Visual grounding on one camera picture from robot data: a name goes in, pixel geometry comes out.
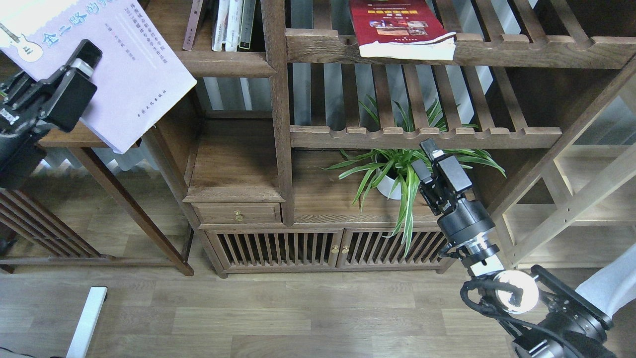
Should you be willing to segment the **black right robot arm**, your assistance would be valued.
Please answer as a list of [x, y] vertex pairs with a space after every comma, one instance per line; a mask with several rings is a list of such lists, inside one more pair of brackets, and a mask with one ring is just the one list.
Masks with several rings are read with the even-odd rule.
[[493, 220], [481, 202], [465, 196], [470, 177], [433, 140], [420, 145], [425, 159], [412, 168], [447, 238], [438, 255], [459, 259], [470, 274], [460, 290], [464, 304], [496, 320], [519, 358], [613, 358], [604, 346], [613, 320], [540, 265], [530, 272], [505, 269], [489, 240]]

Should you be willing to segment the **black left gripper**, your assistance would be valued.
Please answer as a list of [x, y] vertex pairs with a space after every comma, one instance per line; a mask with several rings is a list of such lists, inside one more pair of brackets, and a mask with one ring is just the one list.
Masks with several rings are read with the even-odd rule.
[[102, 50], [83, 39], [48, 79], [36, 82], [20, 71], [1, 84], [2, 189], [19, 189], [46, 156], [39, 140], [51, 129], [71, 132], [97, 86], [90, 81]]

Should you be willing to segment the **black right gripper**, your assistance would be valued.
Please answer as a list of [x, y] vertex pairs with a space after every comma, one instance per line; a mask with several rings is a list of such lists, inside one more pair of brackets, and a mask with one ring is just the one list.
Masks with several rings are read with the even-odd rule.
[[470, 201], [465, 192], [473, 184], [454, 156], [444, 156], [432, 138], [420, 142], [431, 165], [423, 160], [411, 163], [420, 180], [420, 193], [438, 215], [438, 226], [451, 248], [470, 245], [477, 239], [487, 240], [495, 224], [483, 204]]

